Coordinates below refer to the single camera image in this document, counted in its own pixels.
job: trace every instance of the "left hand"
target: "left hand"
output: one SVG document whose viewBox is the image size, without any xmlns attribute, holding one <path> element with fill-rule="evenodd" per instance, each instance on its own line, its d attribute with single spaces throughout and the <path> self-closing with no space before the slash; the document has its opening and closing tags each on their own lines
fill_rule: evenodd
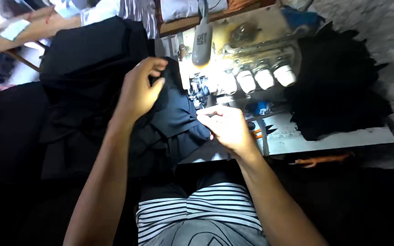
<svg viewBox="0 0 394 246">
<path fill-rule="evenodd" d="M 165 78 L 159 78 L 150 86 L 148 76 L 160 76 L 160 71 L 165 70 L 167 64 L 168 61 L 164 59 L 148 57 L 127 73 L 113 120 L 134 123 L 153 107 L 164 86 Z"/>
</svg>

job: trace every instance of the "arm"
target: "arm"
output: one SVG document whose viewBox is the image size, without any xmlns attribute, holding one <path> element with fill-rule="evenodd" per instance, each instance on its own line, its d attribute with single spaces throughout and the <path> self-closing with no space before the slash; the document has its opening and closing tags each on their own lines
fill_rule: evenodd
<svg viewBox="0 0 394 246">
<path fill-rule="evenodd" d="M 64 19 L 54 11 L 52 7 L 42 8 L 38 11 L 15 17 L 13 21 L 19 19 L 28 19 L 31 24 L 21 32 L 12 42 L 0 36 L 0 52 L 16 48 L 25 44 L 26 42 L 38 41 L 41 38 L 48 38 L 55 36 L 55 34 L 63 29 L 71 29 L 81 26 L 80 16 L 74 16 L 69 19 Z M 13 22 L 12 20 L 0 26 L 0 33 Z"/>
<path fill-rule="evenodd" d="M 130 133 L 135 121 L 148 112 L 164 78 L 152 87 L 148 75 L 158 77 L 167 61 L 148 58 L 124 79 L 121 96 L 109 122 L 103 144 L 75 206 L 64 245 L 112 245 L 127 188 Z"/>
<path fill-rule="evenodd" d="M 211 118 L 207 116 L 213 113 L 216 115 Z M 237 159 L 271 245 L 327 245 L 261 156 L 241 110 L 214 106 L 197 111 L 197 119 L 209 127 Z"/>
</svg>

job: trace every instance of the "right hand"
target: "right hand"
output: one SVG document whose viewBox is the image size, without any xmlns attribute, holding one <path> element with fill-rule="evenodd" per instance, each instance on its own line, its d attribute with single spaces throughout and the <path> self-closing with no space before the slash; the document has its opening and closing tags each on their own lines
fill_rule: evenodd
<svg viewBox="0 0 394 246">
<path fill-rule="evenodd" d="M 197 120 L 212 131 L 211 140 L 215 136 L 233 154 L 243 157 L 245 154 L 259 151 L 240 109 L 212 106 L 198 110 Z"/>
</svg>

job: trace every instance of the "striped shirt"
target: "striped shirt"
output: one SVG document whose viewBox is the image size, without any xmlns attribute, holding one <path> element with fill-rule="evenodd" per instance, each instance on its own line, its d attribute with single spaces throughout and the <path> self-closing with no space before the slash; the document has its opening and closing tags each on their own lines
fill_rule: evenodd
<svg viewBox="0 0 394 246">
<path fill-rule="evenodd" d="M 199 189 L 188 198 L 161 198 L 139 203 L 136 213 L 138 244 L 185 220 L 211 220 L 247 226 L 262 232 L 247 190 L 233 183 Z"/>
</svg>

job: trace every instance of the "left arm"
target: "left arm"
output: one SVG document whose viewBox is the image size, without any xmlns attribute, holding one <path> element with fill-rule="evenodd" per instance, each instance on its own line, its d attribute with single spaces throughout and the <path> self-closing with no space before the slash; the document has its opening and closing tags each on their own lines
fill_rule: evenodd
<svg viewBox="0 0 394 246">
<path fill-rule="evenodd" d="M 165 82 L 160 78 L 150 87 L 148 76 L 160 76 L 166 65 L 163 59 L 147 58 L 126 75 L 64 245 L 112 245 L 126 197 L 130 133 L 135 121 L 151 109 Z"/>
</svg>

